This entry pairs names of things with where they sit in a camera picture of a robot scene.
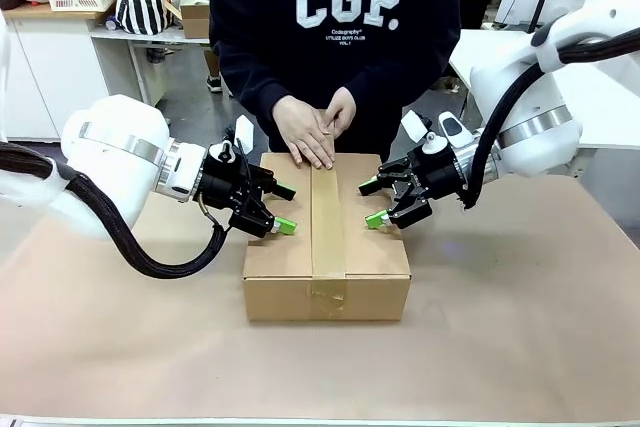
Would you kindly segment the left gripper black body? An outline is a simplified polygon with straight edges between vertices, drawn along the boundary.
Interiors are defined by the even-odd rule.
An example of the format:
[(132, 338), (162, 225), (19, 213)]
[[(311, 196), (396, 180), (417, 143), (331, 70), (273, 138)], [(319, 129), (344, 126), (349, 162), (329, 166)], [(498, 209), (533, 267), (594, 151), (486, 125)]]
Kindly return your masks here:
[(250, 164), (244, 151), (230, 139), (211, 145), (201, 166), (197, 201), (206, 207), (228, 209), (230, 216), (250, 197), (263, 201), (260, 192), (251, 191), (250, 168), (262, 167)]

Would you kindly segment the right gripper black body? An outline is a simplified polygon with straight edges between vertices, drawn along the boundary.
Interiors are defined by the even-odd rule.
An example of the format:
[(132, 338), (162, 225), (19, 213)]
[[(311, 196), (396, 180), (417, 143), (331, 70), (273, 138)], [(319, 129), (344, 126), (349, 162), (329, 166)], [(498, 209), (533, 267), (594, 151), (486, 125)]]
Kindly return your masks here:
[(466, 185), (457, 157), (450, 146), (431, 154), (416, 147), (409, 152), (409, 163), (420, 186), (431, 199), (460, 194)]

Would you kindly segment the person's right hand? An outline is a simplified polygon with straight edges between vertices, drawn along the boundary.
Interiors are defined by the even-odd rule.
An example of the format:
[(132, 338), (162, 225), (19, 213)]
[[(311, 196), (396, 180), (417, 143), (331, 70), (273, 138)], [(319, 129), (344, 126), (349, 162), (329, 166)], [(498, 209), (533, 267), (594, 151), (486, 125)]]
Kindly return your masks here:
[(272, 116), (296, 164), (306, 159), (316, 169), (333, 167), (334, 148), (317, 109), (293, 96), (285, 96), (274, 105)]

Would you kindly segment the person's left hand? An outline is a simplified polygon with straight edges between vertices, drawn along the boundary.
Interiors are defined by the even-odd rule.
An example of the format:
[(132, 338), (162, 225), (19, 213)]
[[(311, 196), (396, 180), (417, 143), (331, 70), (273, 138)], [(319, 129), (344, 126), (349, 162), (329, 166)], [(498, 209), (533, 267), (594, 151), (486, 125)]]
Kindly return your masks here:
[(337, 139), (351, 125), (356, 115), (356, 103), (346, 87), (340, 87), (323, 113), (326, 131)]

